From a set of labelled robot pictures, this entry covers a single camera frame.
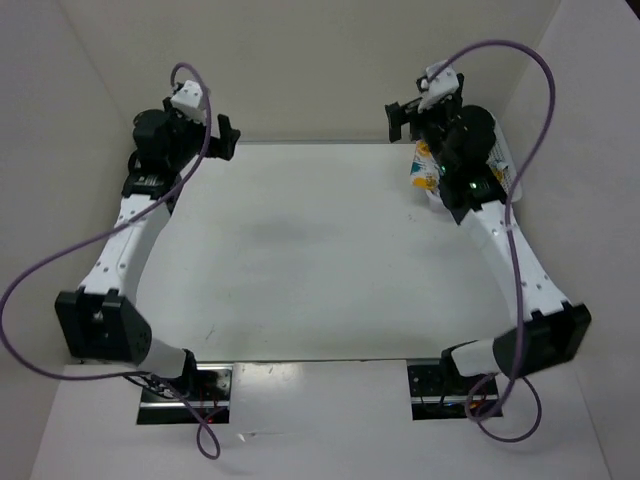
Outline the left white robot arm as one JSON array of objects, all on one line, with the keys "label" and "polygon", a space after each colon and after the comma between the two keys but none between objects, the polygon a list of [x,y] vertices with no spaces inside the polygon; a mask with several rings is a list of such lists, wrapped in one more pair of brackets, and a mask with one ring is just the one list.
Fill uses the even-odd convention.
[{"label": "left white robot arm", "polygon": [[232,159],[240,131],[228,116],[207,135],[203,107],[165,98],[160,109],[133,120],[135,149],[121,191],[117,233],[74,291],[58,294],[54,308],[72,357],[133,366],[143,384],[163,397],[185,400],[202,384],[194,354],[155,337],[136,307],[151,250],[180,195],[181,172],[198,154]]}]

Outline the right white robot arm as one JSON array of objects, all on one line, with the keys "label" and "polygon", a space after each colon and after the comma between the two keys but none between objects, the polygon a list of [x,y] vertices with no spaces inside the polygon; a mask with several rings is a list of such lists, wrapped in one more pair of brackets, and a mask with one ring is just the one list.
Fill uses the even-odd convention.
[{"label": "right white robot arm", "polygon": [[440,385],[450,393],[474,377],[522,378],[574,359],[591,324],[553,283],[520,230],[509,200],[520,197],[514,165],[495,117],[462,99],[464,76],[447,68],[417,81],[419,96],[385,107],[389,139],[410,129],[410,181],[429,205],[447,211],[483,254],[508,305],[512,329],[443,351]]}]

